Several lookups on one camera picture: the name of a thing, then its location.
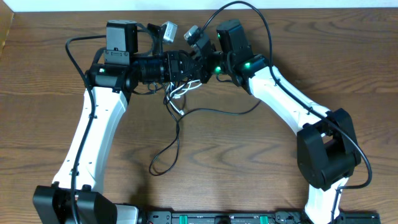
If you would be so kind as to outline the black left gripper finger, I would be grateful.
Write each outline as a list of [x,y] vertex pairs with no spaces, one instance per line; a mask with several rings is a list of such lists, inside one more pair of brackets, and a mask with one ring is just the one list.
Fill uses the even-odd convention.
[[201,80],[203,67],[193,67],[183,72],[183,78],[188,80]]
[[180,51],[180,68],[201,68],[201,63],[186,51]]

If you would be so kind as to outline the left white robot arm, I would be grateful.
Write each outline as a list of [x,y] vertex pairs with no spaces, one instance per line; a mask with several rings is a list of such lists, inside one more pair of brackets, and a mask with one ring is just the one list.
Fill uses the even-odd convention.
[[103,195],[104,173],[117,126],[136,86],[178,82],[198,66],[181,51],[164,51],[177,25],[110,20],[91,67],[80,72],[83,110],[68,154],[49,186],[38,186],[33,204],[43,223],[144,223],[137,207]]

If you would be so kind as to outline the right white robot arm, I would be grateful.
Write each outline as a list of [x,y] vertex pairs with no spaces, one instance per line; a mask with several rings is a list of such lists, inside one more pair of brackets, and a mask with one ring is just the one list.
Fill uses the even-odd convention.
[[254,54],[239,20],[223,22],[216,31],[219,52],[203,28],[193,27],[184,36],[203,65],[201,82],[211,73],[226,73],[289,126],[297,140],[298,168],[309,184],[304,214],[312,223],[334,223],[341,216],[341,192],[362,161],[351,116],[314,102],[280,74],[270,57]]

